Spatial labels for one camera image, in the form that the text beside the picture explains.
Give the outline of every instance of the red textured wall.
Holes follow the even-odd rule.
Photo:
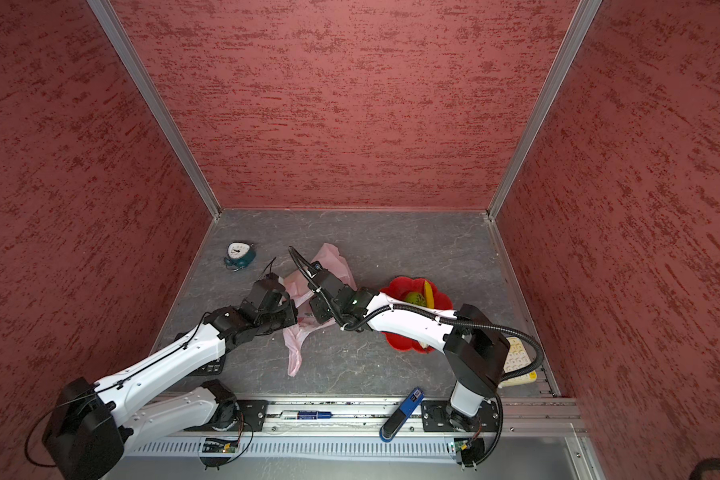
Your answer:
[[[720,2],[604,1],[499,227],[608,479],[720,456]]]
[[[30,424],[149,351],[209,222],[85,1],[0,2],[0,478],[58,475]]]
[[[113,0],[222,206],[484,209],[577,0]]]

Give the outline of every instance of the mounting plate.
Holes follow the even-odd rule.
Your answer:
[[[237,405],[240,406],[243,420],[248,422],[251,428],[253,428],[254,432],[260,432],[262,430],[262,427],[264,426],[264,421],[266,420],[266,408],[269,405],[269,402],[267,400],[238,400]],[[201,425],[199,427],[184,428],[184,431],[212,432],[217,436],[220,436],[224,433],[219,432],[218,430],[214,430],[207,424]],[[234,432],[235,434],[237,434],[237,422],[232,424],[229,432]]]
[[[422,424],[425,432],[456,432],[448,421],[448,415],[445,408],[450,405],[449,400],[424,400],[422,402]],[[478,417],[482,425],[483,432],[496,432],[498,429],[498,420],[494,418],[496,405],[493,403],[483,402],[478,410]],[[478,425],[472,425],[472,432],[478,430]]]

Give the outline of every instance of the alarm clock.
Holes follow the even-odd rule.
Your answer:
[[[228,269],[233,271],[246,268],[256,258],[256,252],[253,250],[253,244],[245,242],[232,242],[226,248],[226,256],[224,264]]]

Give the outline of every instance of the cable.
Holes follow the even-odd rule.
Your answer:
[[[494,399],[496,400],[496,413],[499,415],[496,420],[496,435],[494,435],[494,438],[490,442],[490,445],[485,451],[485,454],[480,457],[480,459],[476,462],[472,462],[472,468],[475,468],[482,462],[485,462],[485,460],[490,456],[490,454],[494,452],[494,450],[496,449],[496,445],[498,445],[499,439],[501,438],[501,429],[504,427],[504,408],[501,405],[501,398],[499,397],[499,395],[496,395]]]
[[[267,319],[268,319],[267,321],[268,322],[278,321],[278,319],[273,318],[274,315],[276,315],[280,312],[283,312],[284,310],[286,310],[288,308],[291,308],[291,296],[285,290],[283,292],[281,292],[281,294],[282,294],[282,299],[280,299],[280,302],[281,302],[280,306],[278,306],[273,311],[267,313]],[[277,328],[272,328],[264,333],[257,333],[256,336],[269,336],[269,335],[273,334],[274,332],[277,332],[278,330],[284,329],[285,328],[284,327],[285,319],[280,319],[280,320],[282,320],[282,321],[279,323],[279,326]]]
[[[209,466],[219,468],[220,466],[224,466],[224,465],[226,465],[226,464],[228,464],[228,463],[232,463],[232,462],[234,462],[235,460],[237,460],[238,458],[240,458],[240,456],[241,456],[243,453],[248,452],[248,447],[250,447],[250,446],[251,446],[251,443],[253,442],[253,433],[254,433],[254,431],[253,431],[253,427],[251,427],[251,424],[248,423],[248,422],[246,422],[244,419],[242,420],[242,423],[243,423],[244,425],[248,425],[248,428],[251,429],[251,437],[250,437],[250,440],[248,441],[248,445],[246,445],[246,447],[245,447],[243,450],[241,450],[240,453],[237,454],[237,456],[235,456],[234,458],[227,459],[225,462],[214,463],[214,464],[212,464],[212,465],[208,465],[208,464],[205,463],[205,462],[203,461],[203,459],[201,458],[200,461],[202,462],[203,465],[206,466],[206,469],[208,469]],[[238,437],[238,439],[237,439],[237,446],[240,447],[240,437]]]
[[[534,350],[536,350],[536,358],[529,364],[522,368],[519,368],[517,370],[512,370],[511,372],[506,372],[501,376],[501,381],[513,379],[515,377],[519,377],[522,375],[525,375],[527,373],[531,373],[533,370],[536,370],[541,366],[541,363],[544,361],[544,350],[541,348],[541,345],[534,339],[532,336],[528,335],[525,332],[521,332],[519,330],[515,330],[513,328],[509,328],[508,326],[503,325],[483,325],[481,323],[474,323],[466,320],[451,320],[451,319],[444,319],[440,318],[440,321],[442,323],[445,323],[446,325],[453,325],[453,326],[463,326],[467,328],[480,328],[483,330],[492,330],[495,332],[501,332],[503,334],[516,336],[520,340],[523,340],[528,345],[532,346]]]
[[[240,412],[240,420],[238,421],[239,428],[237,429],[237,445],[240,445],[240,438],[242,438],[242,430],[244,427],[242,426],[242,412]]]
[[[365,325],[370,320],[373,319],[376,315],[379,315],[381,313],[387,312],[392,310],[392,307],[389,305],[385,305],[383,307],[377,308],[373,312],[370,312],[366,315],[365,318],[362,320],[356,322],[355,324],[351,326],[346,326],[345,330],[356,330],[357,328]],[[520,340],[523,340],[528,345],[532,346],[534,350],[536,351],[536,358],[529,364],[522,368],[519,368],[517,370],[512,370],[511,372],[506,372],[501,376],[501,381],[503,380],[509,380],[513,379],[515,377],[519,377],[522,375],[525,375],[527,373],[531,373],[533,370],[536,370],[541,366],[541,363],[544,361],[544,350],[541,348],[541,345],[536,341],[535,338],[528,335],[525,332],[521,332],[519,330],[515,330],[513,328],[509,328],[508,326],[503,325],[484,325],[482,323],[475,323],[470,320],[460,320],[460,319],[449,319],[449,318],[443,318],[442,316],[439,316],[435,313],[429,312],[427,310],[422,310],[416,306],[409,305],[407,303],[395,303],[394,304],[394,310],[405,310],[407,312],[413,312],[417,313],[421,316],[425,316],[429,318],[430,320],[436,320],[440,323],[444,323],[446,325],[452,325],[452,326],[462,326],[465,328],[475,329],[479,328],[482,330],[492,330],[495,332],[501,332],[506,335],[512,335],[516,336]]]
[[[122,379],[122,380],[118,380],[117,382],[113,383],[112,385],[110,385],[110,386],[108,386],[108,387],[105,387],[105,388],[103,388],[103,389],[101,389],[101,390],[98,390],[98,391],[94,391],[93,393],[89,393],[88,395],[83,395],[83,396],[79,396],[79,397],[77,397],[77,398],[73,398],[73,399],[69,400],[68,402],[60,403],[60,404],[56,405],[54,408],[51,408],[50,410],[48,410],[42,417],[39,417],[39,419],[34,423],[34,425],[32,425],[32,428],[30,428],[29,433],[27,434],[27,437],[24,439],[24,458],[26,458],[29,463],[31,463],[32,465],[34,465],[34,466],[36,466],[36,467],[56,468],[56,465],[49,465],[49,464],[45,464],[45,463],[36,462],[36,461],[33,460],[32,457],[29,455],[29,440],[30,440],[30,438],[32,437],[32,434],[34,433],[34,430],[35,430],[35,429],[38,427],[38,425],[43,421],[43,419],[44,419],[45,417],[47,417],[48,415],[50,415],[51,413],[53,413],[56,408],[60,408],[60,407],[66,406],[66,405],[69,405],[69,404],[71,404],[71,403],[78,402],[78,401],[80,401],[80,400],[85,400],[86,398],[96,397],[96,396],[99,395],[100,393],[104,393],[105,391],[110,390],[110,389],[113,389],[113,388],[115,388],[115,387],[121,387],[127,380],[130,380],[130,379],[134,378],[134,376],[135,376],[136,374],[141,373],[141,372],[143,372],[144,370],[150,368],[152,365],[158,363],[160,360],[164,360],[165,358],[173,355],[174,353],[178,352],[179,350],[182,350],[182,349],[185,350],[185,349],[187,348],[187,346],[190,344],[190,342],[192,341],[192,339],[195,338],[195,334],[197,334],[197,331],[200,329],[200,326],[202,325],[202,321],[206,318],[206,316],[208,316],[208,315],[210,315],[210,314],[211,314],[211,312],[205,312],[205,313],[202,314],[202,317],[200,318],[200,321],[197,323],[197,326],[195,327],[195,331],[192,332],[192,336],[190,337],[190,339],[187,340],[186,342],[182,343],[179,348],[177,348],[177,349],[173,350],[172,352],[170,352],[170,353],[162,356],[161,358],[155,360],[154,362],[150,363],[149,365],[145,366],[144,368],[135,371],[134,373],[132,373],[132,374],[130,374],[129,376],[127,376],[126,378],[124,378],[124,379]],[[88,406],[88,405],[91,403],[91,401],[92,401],[92,400],[86,402],[85,405],[83,405],[83,406],[81,406],[80,408],[78,408],[78,411],[79,411],[79,412],[82,412],[83,408],[85,408],[86,406]]]
[[[264,267],[264,270],[262,270],[262,272],[261,272],[261,275],[259,275],[259,278],[256,279],[257,282],[262,279],[262,277],[264,276],[264,272],[266,272],[266,269],[269,268],[269,273],[270,274],[272,273],[272,264],[275,263],[275,260],[277,260],[277,256],[275,258],[271,259],[268,264],[266,264],[266,266]]]
[[[314,276],[314,275],[317,273],[317,271],[314,269],[314,267],[312,266],[312,264],[310,264],[310,263],[309,263],[295,248],[293,248],[292,246],[289,246],[289,247],[288,247],[288,253],[289,253],[290,256],[291,256],[291,260],[293,260],[293,263],[296,264],[296,268],[298,268],[298,271],[301,272],[301,274],[304,276],[304,278],[306,278],[307,283],[308,283],[308,286],[309,286],[309,289],[310,289],[311,291],[317,293],[318,295],[320,295],[320,298],[322,298],[322,300],[328,305],[328,310],[331,311],[331,315],[333,316],[334,320],[336,320],[336,322],[338,322],[338,321],[340,321],[340,320],[344,321],[344,316],[341,315],[341,313],[337,312],[337,311],[336,311],[336,308],[333,306],[333,304],[328,301],[328,297],[327,297],[326,293],[325,293],[324,291],[322,291],[322,289],[320,288],[320,286],[319,286],[317,283],[315,283],[315,282],[312,281],[312,276]],[[311,274],[311,275],[307,274],[306,270],[304,270],[305,266],[306,266],[306,268],[310,271],[310,274]]]
[[[480,436],[480,432],[482,432],[482,431],[483,431],[483,424],[479,423],[478,430],[474,433],[474,435],[472,435],[472,438],[469,439],[469,441],[467,442],[467,445],[465,447],[469,448],[472,445],[472,442],[474,442]]]
[[[720,458],[704,458],[693,469],[691,476],[688,480],[701,480],[701,475],[704,472],[711,472],[714,470],[720,470]]]
[[[238,458],[240,458],[240,455],[242,455],[242,454],[245,453],[245,452],[248,452],[248,447],[250,447],[250,446],[251,446],[251,442],[253,442],[253,427],[251,427],[251,424],[248,423],[248,422],[246,422],[245,420],[243,420],[243,423],[244,423],[245,425],[248,425],[248,428],[251,429],[251,439],[248,441],[248,445],[246,445],[246,447],[242,450],[242,452],[240,452],[239,454],[237,454],[236,457],[234,457],[232,460],[229,460],[227,463],[232,463],[232,462],[234,462],[235,460],[237,460]]]
[[[27,462],[31,463],[32,465],[34,465],[34,466],[36,466],[36,467],[56,468],[56,465],[55,465],[55,464],[49,465],[49,464],[47,464],[47,463],[39,463],[39,462],[36,462],[35,460],[33,460],[31,456],[29,456],[29,440],[30,440],[30,437],[32,436],[32,433],[33,433],[34,430],[38,427],[38,425],[40,424],[40,422],[42,422],[42,421],[45,419],[45,417],[47,417],[48,415],[50,415],[51,413],[53,413],[56,408],[57,408],[57,407],[54,407],[54,408],[48,410],[48,412],[46,412],[45,415],[43,415],[42,417],[40,417],[40,418],[34,423],[34,425],[32,425],[32,428],[30,428],[30,430],[29,430],[29,434],[27,434],[27,437],[26,437],[26,439],[24,440],[24,457],[27,459]]]

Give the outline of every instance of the remote control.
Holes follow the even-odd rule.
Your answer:
[[[382,438],[383,442],[392,441],[394,436],[400,432],[400,428],[403,427],[405,421],[411,416],[413,410],[422,403],[422,400],[424,400],[424,391],[416,387],[384,423],[382,429],[379,430],[378,436]]]

